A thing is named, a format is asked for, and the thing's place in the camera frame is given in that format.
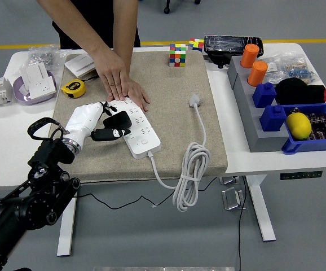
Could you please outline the person's right hand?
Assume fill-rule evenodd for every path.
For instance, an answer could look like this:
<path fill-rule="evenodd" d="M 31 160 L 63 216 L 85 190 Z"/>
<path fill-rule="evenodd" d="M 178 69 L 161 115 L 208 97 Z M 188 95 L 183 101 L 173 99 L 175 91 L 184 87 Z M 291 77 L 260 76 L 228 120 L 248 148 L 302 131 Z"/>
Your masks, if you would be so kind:
<path fill-rule="evenodd" d="M 110 100 L 127 96 L 127 74 L 123 60 L 113 51 L 93 56 L 96 71 Z"/>

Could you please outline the person's left hand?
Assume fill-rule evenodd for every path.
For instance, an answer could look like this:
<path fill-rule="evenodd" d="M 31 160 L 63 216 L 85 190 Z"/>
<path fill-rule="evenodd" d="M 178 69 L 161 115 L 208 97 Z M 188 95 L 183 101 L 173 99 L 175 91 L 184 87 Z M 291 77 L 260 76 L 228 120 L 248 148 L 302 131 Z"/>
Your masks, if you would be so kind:
<path fill-rule="evenodd" d="M 111 102 L 113 100 L 125 100 L 129 97 L 143 112 L 148 111 L 148 104 L 150 104 L 150 99 L 141 87 L 141 85 L 129 77 L 123 80 L 123 86 L 121 84 L 114 84 L 107 82 L 104 84 L 107 91 L 107 101 Z"/>

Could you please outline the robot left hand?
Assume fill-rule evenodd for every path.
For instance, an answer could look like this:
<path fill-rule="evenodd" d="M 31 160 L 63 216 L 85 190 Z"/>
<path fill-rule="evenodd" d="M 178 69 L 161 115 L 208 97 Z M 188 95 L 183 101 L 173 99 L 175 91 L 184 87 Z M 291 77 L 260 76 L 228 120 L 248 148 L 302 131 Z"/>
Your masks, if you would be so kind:
<path fill-rule="evenodd" d="M 104 120 L 105 128 L 97 129 L 96 125 L 102 114 L 109 118 Z M 63 142 L 83 146 L 84 140 L 90 137 L 93 141 L 114 141 L 131 133 L 131 121 L 125 111 L 117 112 L 110 103 L 96 102 L 77 107 L 69 119 L 63 136 Z"/>

